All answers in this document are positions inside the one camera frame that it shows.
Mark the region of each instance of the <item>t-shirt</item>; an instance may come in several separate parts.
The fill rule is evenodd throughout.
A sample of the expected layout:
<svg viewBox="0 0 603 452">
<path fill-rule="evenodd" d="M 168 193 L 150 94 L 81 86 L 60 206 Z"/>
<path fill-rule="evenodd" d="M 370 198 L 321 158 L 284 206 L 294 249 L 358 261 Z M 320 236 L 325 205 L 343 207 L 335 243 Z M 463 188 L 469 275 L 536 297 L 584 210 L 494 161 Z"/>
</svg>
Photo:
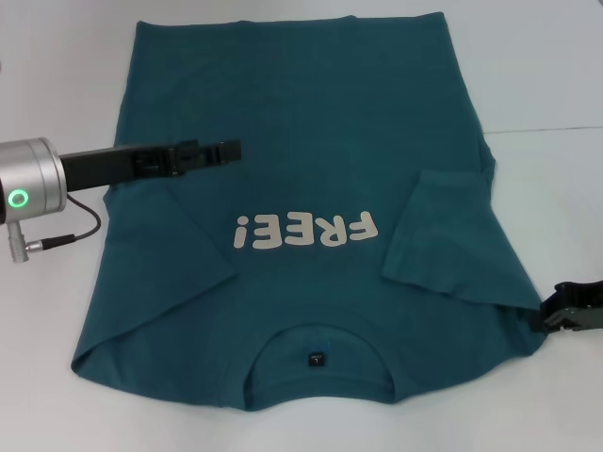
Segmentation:
<svg viewBox="0 0 603 452">
<path fill-rule="evenodd" d="M 117 144 L 186 139 L 242 160 L 109 189 L 81 377 L 247 411 L 394 403 L 542 344 L 443 14 L 139 23 Z"/>
</svg>

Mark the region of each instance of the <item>clothing label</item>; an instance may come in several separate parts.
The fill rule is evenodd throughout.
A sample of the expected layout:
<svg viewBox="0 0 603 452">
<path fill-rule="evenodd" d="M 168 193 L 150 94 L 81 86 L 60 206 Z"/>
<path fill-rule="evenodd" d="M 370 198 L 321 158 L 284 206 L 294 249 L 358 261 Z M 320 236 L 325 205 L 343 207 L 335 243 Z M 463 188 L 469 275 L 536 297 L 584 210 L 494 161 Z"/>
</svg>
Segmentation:
<svg viewBox="0 0 603 452">
<path fill-rule="evenodd" d="M 322 367 L 324 365 L 324 353 L 316 351 L 308 356 L 308 365 L 310 367 Z"/>
</svg>

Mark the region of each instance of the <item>silver cylindrical motor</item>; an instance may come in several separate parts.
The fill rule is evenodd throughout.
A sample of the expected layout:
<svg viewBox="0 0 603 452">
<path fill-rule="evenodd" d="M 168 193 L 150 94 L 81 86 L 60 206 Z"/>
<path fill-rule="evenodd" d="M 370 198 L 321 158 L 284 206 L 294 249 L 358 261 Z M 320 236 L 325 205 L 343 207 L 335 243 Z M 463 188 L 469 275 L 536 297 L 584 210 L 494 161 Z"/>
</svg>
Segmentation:
<svg viewBox="0 0 603 452">
<path fill-rule="evenodd" d="M 0 224 L 8 225 L 14 262 L 27 260 L 19 221 L 60 212 L 66 202 L 65 171 L 46 138 L 0 143 Z"/>
</svg>

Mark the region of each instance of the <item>black cable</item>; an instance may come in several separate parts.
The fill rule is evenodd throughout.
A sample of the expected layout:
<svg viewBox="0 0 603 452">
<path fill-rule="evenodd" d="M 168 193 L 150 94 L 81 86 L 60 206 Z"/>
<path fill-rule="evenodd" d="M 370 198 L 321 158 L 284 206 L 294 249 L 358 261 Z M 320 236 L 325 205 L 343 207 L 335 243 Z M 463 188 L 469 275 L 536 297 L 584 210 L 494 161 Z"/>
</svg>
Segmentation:
<svg viewBox="0 0 603 452">
<path fill-rule="evenodd" d="M 42 245 L 43 250 L 50 250 L 51 248 L 62 247 L 63 245 L 69 245 L 70 243 L 76 242 L 77 240 L 82 240 L 84 238 L 88 238 L 91 235 L 98 233 L 98 231 L 101 229 L 101 224 L 102 224 L 101 218 L 99 217 L 99 215 L 96 212 L 94 212 L 92 209 L 90 209 L 87 205 L 83 204 L 82 202 L 72 198 L 71 195 L 67 195 L 67 199 L 69 201 L 73 202 L 79 208 L 84 209 L 86 212 L 91 214 L 94 217 L 94 219 L 96 219 L 96 226 L 94 226 L 87 233 L 81 234 L 81 235 L 68 234 L 68 235 L 61 235 L 59 237 L 43 238 L 41 240 L 41 245 Z"/>
<path fill-rule="evenodd" d="M 82 202 L 74 199 L 72 197 L 72 195 L 67 195 L 67 199 L 69 201 L 73 202 L 80 209 L 84 209 L 86 212 L 88 212 L 89 214 L 91 214 L 94 217 L 94 219 L 96 219 L 96 226 L 94 226 L 90 231 L 88 231 L 85 234 L 76 235 L 75 236 L 75 241 L 82 240 L 84 238 L 88 238 L 91 235 L 94 235 L 94 234 L 98 233 L 98 231 L 101 229 L 101 224 L 102 224 L 101 218 L 99 217 L 99 215 L 96 212 L 94 212 L 92 209 L 90 209 L 87 205 L 85 205 Z"/>
</svg>

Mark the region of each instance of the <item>white surface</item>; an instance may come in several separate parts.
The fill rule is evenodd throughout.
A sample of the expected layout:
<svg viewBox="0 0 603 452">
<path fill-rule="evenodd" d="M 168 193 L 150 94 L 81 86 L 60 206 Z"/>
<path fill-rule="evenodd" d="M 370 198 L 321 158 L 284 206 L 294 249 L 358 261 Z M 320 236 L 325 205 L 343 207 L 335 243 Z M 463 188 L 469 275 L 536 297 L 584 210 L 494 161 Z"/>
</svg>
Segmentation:
<svg viewBox="0 0 603 452">
<path fill-rule="evenodd" d="M 603 125 L 596 0 L 0 0 L 0 141 L 48 136 L 64 153 L 112 142 L 136 20 L 219 23 L 443 10 L 487 131 Z M 603 279 L 603 130 L 488 136 L 494 206 L 543 297 Z M 103 189 L 78 198 L 104 212 Z M 87 214 L 24 223 L 85 231 Z M 109 390 L 69 369 L 103 234 L 9 262 L 0 237 L 0 450 L 600 451 L 603 331 L 556 333 L 533 357 L 396 406 L 306 399 L 259 412 Z"/>
</svg>

